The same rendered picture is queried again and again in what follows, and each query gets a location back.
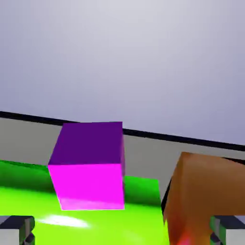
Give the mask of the large orange box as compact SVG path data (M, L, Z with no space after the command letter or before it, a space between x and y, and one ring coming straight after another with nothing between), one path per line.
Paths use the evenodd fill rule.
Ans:
M183 152L163 212L170 245L209 245L213 215L245 215L245 160Z

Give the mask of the small magenta cube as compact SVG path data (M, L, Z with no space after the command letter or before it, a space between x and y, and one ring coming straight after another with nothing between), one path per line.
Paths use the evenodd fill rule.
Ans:
M63 124L48 170L61 210L123 210L122 122Z

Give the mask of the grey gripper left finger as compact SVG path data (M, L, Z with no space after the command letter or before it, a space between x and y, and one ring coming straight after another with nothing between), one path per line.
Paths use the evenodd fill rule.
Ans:
M35 245L33 216L0 216L0 245Z

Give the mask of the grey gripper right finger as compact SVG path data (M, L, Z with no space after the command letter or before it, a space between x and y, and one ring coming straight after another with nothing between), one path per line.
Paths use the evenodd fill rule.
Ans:
M245 245L245 215L212 216L210 228L210 245Z

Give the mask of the large green box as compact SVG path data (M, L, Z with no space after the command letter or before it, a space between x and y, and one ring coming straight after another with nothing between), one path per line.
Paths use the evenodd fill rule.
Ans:
M0 216L35 219L35 245L170 245L156 179L125 177L123 210L64 211L48 169L0 161Z

